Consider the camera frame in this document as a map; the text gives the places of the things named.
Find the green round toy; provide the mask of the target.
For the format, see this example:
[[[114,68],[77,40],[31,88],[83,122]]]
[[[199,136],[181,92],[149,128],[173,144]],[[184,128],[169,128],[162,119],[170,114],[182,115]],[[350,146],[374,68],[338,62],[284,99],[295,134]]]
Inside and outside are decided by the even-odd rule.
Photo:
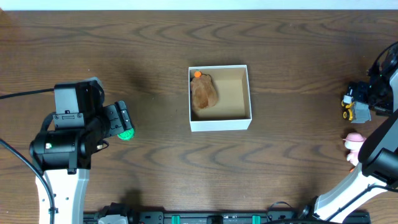
[[[134,128],[131,128],[124,131],[123,133],[118,134],[118,138],[123,141],[129,141],[134,137],[134,135],[135,135],[135,130]]]

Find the yellow grey toy truck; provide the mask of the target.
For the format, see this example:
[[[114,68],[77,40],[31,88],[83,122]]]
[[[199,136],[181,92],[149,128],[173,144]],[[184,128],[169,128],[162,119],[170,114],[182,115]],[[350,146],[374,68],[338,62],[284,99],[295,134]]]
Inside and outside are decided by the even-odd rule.
[[[369,106],[365,103],[354,101],[352,96],[345,95],[341,101],[343,107],[342,117],[351,123],[362,124],[371,120]]]

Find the pink duck toy with hat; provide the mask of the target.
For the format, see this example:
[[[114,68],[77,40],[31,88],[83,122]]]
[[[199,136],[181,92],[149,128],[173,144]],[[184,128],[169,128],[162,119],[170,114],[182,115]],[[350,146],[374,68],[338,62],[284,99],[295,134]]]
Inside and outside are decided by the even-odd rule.
[[[354,168],[358,165],[359,151],[365,140],[366,137],[359,133],[349,133],[345,138],[343,138],[344,146],[349,150],[346,160],[353,165],[349,172],[354,171]]]

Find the brown plush bear toy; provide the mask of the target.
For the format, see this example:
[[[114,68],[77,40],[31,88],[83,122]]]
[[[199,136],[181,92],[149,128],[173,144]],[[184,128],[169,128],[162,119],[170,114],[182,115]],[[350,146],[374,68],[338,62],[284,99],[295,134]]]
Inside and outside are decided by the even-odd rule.
[[[196,70],[193,74],[190,89],[192,93],[191,104],[195,111],[214,107],[219,100],[212,77],[199,70]]]

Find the white cardboard box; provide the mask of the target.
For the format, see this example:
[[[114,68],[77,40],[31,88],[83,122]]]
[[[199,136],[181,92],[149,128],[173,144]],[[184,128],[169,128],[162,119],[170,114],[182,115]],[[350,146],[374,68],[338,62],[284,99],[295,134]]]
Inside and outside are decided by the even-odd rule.
[[[246,130],[252,121],[248,67],[246,65],[189,67],[189,81],[195,78],[195,72],[210,76],[217,92],[218,102],[210,108],[194,110],[193,89],[188,87],[191,131]]]

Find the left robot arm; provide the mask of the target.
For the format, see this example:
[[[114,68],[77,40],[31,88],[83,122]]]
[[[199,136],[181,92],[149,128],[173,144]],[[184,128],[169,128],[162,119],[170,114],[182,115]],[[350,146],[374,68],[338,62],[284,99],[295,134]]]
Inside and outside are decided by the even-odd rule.
[[[83,223],[91,157],[108,147],[106,138],[130,140],[134,126],[124,101],[105,106],[101,81],[89,78],[54,86],[55,111],[30,144],[40,198],[39,222]]]

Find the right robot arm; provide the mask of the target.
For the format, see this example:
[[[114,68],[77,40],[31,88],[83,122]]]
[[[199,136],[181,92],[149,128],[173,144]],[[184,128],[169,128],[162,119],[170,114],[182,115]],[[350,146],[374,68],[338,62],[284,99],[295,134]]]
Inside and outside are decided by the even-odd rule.
[[[343,140],[352,163],[348,176],[315,197],[298,216],[299,223],[343,223],[353,211],[384,192],[397,191],[397,44],[384,49],[368,70],[368,82],[351,82],[343,96],[343,118],[370,121],[371,111],[386,116],[368,137],[349,133]]]

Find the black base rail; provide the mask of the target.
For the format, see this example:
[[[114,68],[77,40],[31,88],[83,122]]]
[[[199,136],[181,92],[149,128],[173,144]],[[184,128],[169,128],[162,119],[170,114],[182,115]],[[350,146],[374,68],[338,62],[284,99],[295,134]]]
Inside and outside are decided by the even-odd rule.
[[[293,209],[269,212],[166,212],[137,211],[127,205],[112,203],[96,213],[85,213],[84,224],[128,223],[128,224],[261,224],[282,220],[291,223],[298,215]]]

